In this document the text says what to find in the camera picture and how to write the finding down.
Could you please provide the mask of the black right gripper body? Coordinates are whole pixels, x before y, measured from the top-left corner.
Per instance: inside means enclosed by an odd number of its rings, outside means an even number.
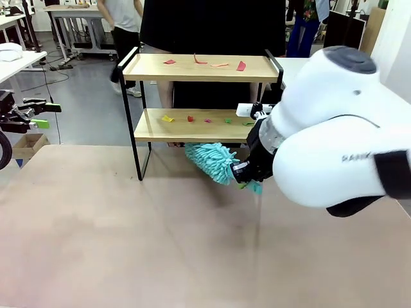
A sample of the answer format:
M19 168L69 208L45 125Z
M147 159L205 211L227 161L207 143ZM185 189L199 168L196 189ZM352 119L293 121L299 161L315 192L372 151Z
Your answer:
M272 173L272 163L274 155L270 153L262 144L259 137L259 129L263 120L257 120L247 136L249 155L247 157L249 180L262 182L270 178Z

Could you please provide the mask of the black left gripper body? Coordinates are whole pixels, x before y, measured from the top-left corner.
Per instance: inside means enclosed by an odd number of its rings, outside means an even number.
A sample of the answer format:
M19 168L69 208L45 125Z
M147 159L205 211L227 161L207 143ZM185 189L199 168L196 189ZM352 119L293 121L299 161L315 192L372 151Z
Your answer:
M28 106L33 101L23 98L17 104L13 92L1 91L1 129L4 132L26 133L31 129L33 110Z

